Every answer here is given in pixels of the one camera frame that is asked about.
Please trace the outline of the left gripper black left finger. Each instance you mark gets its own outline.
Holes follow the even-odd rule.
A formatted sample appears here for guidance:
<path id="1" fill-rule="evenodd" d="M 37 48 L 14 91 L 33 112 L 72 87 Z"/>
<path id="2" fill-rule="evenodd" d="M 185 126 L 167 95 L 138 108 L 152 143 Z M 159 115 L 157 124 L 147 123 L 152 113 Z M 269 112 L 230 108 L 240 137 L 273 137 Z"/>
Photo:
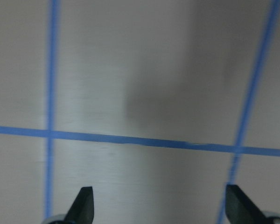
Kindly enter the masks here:
<path id="1" fill-rule="evenodd" d="M 82 187 L 63 221 L 66 224 L 92 224 L 93 220 L 93 188 Z"/>

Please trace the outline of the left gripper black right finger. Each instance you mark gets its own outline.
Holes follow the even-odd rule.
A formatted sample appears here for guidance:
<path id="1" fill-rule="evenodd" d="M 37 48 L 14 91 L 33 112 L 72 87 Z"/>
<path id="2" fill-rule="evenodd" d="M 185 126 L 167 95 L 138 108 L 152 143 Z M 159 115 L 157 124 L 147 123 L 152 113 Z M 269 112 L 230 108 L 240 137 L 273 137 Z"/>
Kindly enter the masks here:
<path id="1" fill-rule="evenodd" d="M 269 224 L 270 221 L 238 185 L 226 185 L 225 214 L 231 224 Z"/>

